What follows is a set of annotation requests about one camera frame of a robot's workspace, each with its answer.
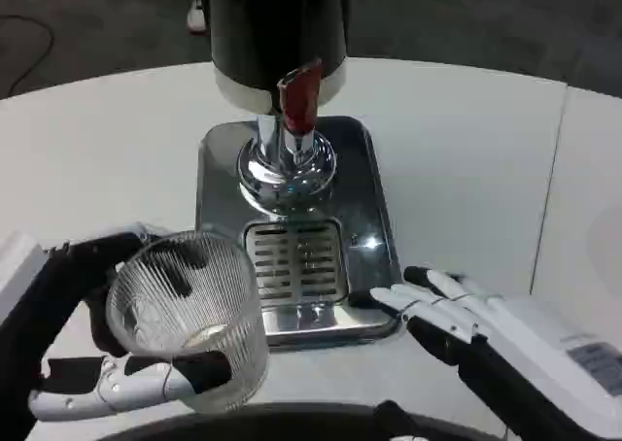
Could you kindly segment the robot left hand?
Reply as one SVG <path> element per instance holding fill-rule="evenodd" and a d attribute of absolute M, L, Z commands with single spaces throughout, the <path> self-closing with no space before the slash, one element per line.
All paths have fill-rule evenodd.
<path fill-rule="evenodd" d="M 220 388 L 232 368 L 219 351 L 127 351 L 106 324 L 114 267 L 165 230 L 141 223 L 44 249 L 16 233 L 1 244 L 1 435 L 23 440 L 42 421 L 107 417 Z M 45 355 L 85 302 L 102 356 Z"/>

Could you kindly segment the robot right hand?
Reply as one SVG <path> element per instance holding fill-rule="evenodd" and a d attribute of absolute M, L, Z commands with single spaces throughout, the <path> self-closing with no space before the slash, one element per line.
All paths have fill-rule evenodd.
<path fill-rule="evenodd" d="M 418 266 L 370 295 L 521 439 L 620 439 L 620 350 L 533 297 Z"/>

